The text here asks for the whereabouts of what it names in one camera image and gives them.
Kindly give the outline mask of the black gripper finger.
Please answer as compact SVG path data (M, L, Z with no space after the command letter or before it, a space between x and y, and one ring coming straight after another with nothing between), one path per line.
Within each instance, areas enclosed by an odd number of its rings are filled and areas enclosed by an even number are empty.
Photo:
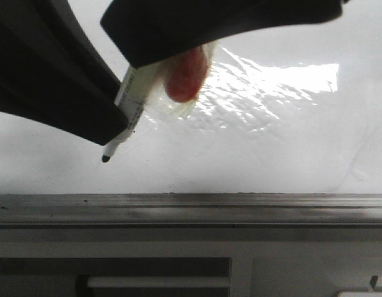
M119 86L67 1L0 1L0 112L105 145L128 126Z
M343 1L112 1L100 24L133 67L238 33L321 24L342 15Z

